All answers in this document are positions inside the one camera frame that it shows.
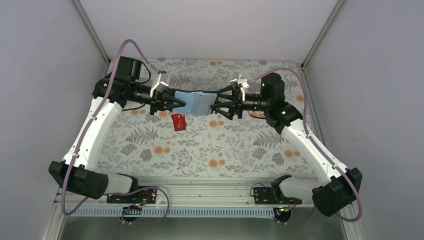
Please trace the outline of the black leather card holder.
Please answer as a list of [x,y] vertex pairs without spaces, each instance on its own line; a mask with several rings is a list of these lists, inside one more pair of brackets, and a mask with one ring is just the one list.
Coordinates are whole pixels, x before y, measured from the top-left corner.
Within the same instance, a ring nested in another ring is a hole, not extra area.
[[211,108],[217,102],[218,91],[203,90],[173,90],[173,96],[183,102],[185,106],[174,107],[170,111],[184,116],[202,117],[213,113]]

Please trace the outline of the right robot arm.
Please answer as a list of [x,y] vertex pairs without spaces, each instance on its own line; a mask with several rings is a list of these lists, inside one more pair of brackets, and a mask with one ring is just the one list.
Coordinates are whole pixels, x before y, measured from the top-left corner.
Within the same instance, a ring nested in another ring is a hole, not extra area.
[[229,120],[241,118],[244,112],[260,111],[264,119],[284,140],[289,141],[312,167],[316,178],[296,178],[284,175],[271,184],[276,199],[294,198],[313,203],[321,214],[331,217],[356,202],[358,221],[363,214],[359,191],[363,175],[358,168],[349,168],[338,160],[307,126],[306,116],[285,98],[285,83],[281,75],[272,72],[260,77],[259,94],[246,93],[246,79],[233,79],[218,91],[217,101],[211,106]]

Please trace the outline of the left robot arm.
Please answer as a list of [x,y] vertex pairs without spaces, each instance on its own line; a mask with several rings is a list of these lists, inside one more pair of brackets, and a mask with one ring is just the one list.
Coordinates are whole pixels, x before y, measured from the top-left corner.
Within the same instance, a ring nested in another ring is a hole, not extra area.
[[143,65],[141,60],[121,57],[114,80],[110,81],[109,73],[95,84],[88,115],[75,142],[61,161],[52,161],[48,168],[64,192],[97,200],[135,189],[136,179],[130,175],[95,171],[112,124],[129,101],[149,105],[151,114],[185,105],[173,96],[165,71],[158,71],[152,86],[138,82]]

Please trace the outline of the red VIP card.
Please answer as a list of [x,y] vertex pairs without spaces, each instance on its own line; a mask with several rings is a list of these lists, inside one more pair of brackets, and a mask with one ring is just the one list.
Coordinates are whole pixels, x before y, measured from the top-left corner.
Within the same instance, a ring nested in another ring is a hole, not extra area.
[[185,131],[187,128],[186,117],[182,114],[175,113],[171,115],[173,128],[175,132]]

